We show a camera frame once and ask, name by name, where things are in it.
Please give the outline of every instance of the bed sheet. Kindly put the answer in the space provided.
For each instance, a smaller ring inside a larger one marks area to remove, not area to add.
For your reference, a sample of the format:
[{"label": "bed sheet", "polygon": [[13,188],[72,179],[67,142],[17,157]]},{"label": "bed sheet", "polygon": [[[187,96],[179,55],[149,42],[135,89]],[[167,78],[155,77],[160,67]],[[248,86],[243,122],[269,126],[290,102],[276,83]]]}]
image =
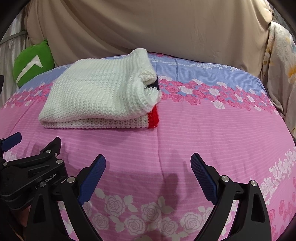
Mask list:
[{"label": "bed sheet", "polygon": [[[76,175],[103,154],[105,173],[84,209],[104,240],[192,241],[213,208],[190,168],[198,152],[220,174],[258,182],[275,241],[296,212],[296,148],[260,80],[219,64],[154,53],[149,59],[163,92],[157,128],[45,129],[38,115],[54,80],[69,67],[61,66],[25,84],[0,110],[0,138],[17,131],[23,136],[4,158],[36,155],[59,136],[59,158]],[[227,237],[237,204],[220,239]]]}]

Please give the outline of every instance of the metal screw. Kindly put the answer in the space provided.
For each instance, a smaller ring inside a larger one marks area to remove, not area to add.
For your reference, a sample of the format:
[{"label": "metal screw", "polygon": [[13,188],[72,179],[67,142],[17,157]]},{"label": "metal screw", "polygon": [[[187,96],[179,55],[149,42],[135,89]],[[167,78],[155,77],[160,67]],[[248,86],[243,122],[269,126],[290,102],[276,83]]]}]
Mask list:
[{"label": "metal screw", "polygon": [[229,177],[227,177],[227,176],[222,176],[221,179],[224,182],[229,182]]},{"label": "metal screw", "polygon": [[257,186],[257,182],[254,181],[254,180],[252,180],[252,181],[251,181],[251,185],[255,187],[255,186]]},{"label": "metal screw", "polygon": [[67,179],[67,182],[68,182],[68,183],[73,183],[73,182],[75,182],[75,177],[69,177],[69,178]]},{"label": "metal screw", "polygon": [[40,186],[41,188],[44,188],[45,185],[46,185],[46,182],[40,182],[40,184],[39,184],[39,186]]}]

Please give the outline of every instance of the green cushion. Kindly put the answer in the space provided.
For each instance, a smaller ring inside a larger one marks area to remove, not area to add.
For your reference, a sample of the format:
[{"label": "green cushion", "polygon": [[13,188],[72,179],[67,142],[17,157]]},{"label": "green cushion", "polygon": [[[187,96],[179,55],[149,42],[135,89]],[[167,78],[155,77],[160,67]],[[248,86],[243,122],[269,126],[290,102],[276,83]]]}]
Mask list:
[{"label": "green cushion", "polygon": [[13,78],[22,87],[35,76],[54,68],[54,59],[47,40],[24,49],[15,60]]}]

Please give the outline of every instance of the blue gripper pad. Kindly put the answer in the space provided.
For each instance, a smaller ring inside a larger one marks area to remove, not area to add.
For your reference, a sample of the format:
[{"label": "blue gripper pad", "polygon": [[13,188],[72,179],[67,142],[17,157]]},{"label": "blue gripper pad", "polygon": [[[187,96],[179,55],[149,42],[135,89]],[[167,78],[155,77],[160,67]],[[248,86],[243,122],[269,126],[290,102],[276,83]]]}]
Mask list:
[{"label": "blue gripper pad", "polygon": [[22,135],[21,133],[17,132],[3,140],[1,149],[2,151],[9,151],[11,148],[19,144],[21,141]]},{"label": "blue gripper pad", "polygon": [[207,171],[206,164],[198,153],[191,156],[190,163],[192,171],[198,180],[206,199],[211,201],[213,205],[216,205],[218,202],[218,188]]},{"label": "blue gripper pad", "polygon": [[91,199],[91,196],[98,185],[98,182],[106,168],[106,159],[103,155],[98,155],[91,165],[91,170],[80,185],[78,202],[82,206]]}]

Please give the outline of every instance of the folded garment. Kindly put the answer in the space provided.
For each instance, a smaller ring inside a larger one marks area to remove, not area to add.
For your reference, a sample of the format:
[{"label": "folded garment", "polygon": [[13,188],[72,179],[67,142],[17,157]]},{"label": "folded garment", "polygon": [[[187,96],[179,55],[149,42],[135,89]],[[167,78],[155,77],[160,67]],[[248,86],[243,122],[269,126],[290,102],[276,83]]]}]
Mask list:
[{"label": "folded garment", "polygon": [[155,127],[161,99],[156,80],[145,49],[78,60],[54,83],[39,121],[46,128]]}]

